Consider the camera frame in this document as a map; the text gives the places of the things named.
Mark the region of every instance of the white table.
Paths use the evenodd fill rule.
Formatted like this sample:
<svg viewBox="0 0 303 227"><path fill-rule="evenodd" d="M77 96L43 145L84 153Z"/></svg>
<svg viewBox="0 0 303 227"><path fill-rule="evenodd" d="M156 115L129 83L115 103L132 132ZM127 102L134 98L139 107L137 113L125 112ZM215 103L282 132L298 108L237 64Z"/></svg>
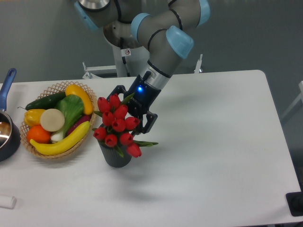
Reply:
<svg viewBox="0 0 303 227"><path fill-rule="evenodd" d="M134 78L81 80L99 96ZM14 83L7 113L57 81ZM90 136L75 155L38 159L20 147L0 163L5 227L235 227L302 221L285 194L300 190L267 84L258 70L174 75L150 109L157 141L121 168Z"/></svg>

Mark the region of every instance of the yellow squash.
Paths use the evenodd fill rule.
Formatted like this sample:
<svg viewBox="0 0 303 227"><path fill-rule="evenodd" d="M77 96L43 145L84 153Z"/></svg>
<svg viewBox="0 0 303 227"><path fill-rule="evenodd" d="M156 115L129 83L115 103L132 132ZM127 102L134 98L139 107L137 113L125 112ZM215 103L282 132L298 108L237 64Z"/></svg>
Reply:
<svg viewBox="0 0 303 227"><path fill-rule="evenodd" d="M89 122L83 122L70 135L57 143L43 144L31 139L30 144L43 155L59 155L75 146L89 131L89 127Z"/></svg>
<svg viewBox="0 0 303 227"><path fill-rule="evenodd" d="M85 115L91 115L94 111L93 104L88 96L88 94L83 90L83 88L79 87L78 85L71 84L67 86L65 90L66 96L68 95L76 95L82 99L84 110L83 113Z"/></svg>

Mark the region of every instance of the blue pot handle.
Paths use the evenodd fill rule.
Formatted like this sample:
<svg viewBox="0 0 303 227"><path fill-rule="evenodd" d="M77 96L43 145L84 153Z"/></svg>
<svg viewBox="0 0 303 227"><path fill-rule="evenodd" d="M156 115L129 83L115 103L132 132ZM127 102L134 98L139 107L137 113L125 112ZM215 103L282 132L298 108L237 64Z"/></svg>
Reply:
<svg viewBox="0 0 303 227"><path fill-rule="evenodd" d="M6 99L9 93L10 86L14 81L16 73L17 73L16 69L10 69L7 76L5 77L4 83L0 90L0 110L6 111Z"/></svg>

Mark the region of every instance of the tulip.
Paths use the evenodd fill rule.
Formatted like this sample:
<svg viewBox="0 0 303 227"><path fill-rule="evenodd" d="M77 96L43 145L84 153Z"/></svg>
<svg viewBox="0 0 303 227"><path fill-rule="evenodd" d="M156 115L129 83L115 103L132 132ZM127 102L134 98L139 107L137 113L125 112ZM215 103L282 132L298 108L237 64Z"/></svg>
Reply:
<svg viewBox="0 0 303 227"><path fill-rule="evenodd" d="M124 119L127 112L128 112L128 107L126 105L121 105L115 110L114 116L116 119Z"/></svg>
<svg viewBox="0 0 303 227"><path fill-rule="evenodd" d="M125 129L125 121L123 119L117 119L112 122L112 127L117 132L123 132Z"/></svg>
<svg viewBox="0 0 303 227"><path fill-rule="evenodd" d="M140 147L135 143L131 143L130 145L128 145L126 148L126 152L133 157L140 157L142 155Z"/></svg>
<svg viewBox="0 0 303 227"><path fill-rule="evenodd" d="M105 144L110 148L113 148L117 144L117 142L117 136L115 136L114 134L109 134L105 137Z"/></svg>
<svg viewBox="0 0 303 227"><path fill-rule="evenodd" d="M98 108L101 113L105 111L110 111L110 104L104 97L98 98Z"/></svg>
<svg viewBox="0 0 303 227"><path fill-rule="evenodd" d="M136 117L128 117L125 119L125 128L128 130L134 130L138 126L140 120Z"/></svg>
<svg viewBox="0 0 303 227"><path fill-rule="evenodd" d="M118 109L118 107L121 104L118 94L113 94L109 97L109 104L110 104L110 108L113 108L114 106L115 110Z"/></svg>
<svg viewBox="0 0 303 227"><path fill-rule="evenodd" d="M129 145L133 142L134 138L130 133L126 132L120 136L119 140L122 145Z"/></svg>
<svg viewBox="0 0 303 227"><path fill-rule="evenodd" d="M99 127L94 131L93 136L98 140L103 140L106 137L106 130L103 127Z"/></svg>
<svg viewBox="0 0 303 227"><path fill-rule="evenodd" d="M110 111L105 111L103 114L102 114L102 122L105 126L110 126L113 121L115 120L115 117L113 115L112 112Z"/></svg>

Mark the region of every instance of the blue led light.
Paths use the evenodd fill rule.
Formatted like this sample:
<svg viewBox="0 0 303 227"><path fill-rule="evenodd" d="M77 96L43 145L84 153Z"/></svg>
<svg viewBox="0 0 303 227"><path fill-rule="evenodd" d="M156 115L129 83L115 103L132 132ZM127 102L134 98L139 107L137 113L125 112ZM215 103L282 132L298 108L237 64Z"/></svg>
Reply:
<svg viewBox="0 0 303 227"><path fill-rule="evenodd" d="M138 87L137 90L138 90L138 92L140 92L140 93L143 92L143 88L142 88L142 87Z"/></svg>

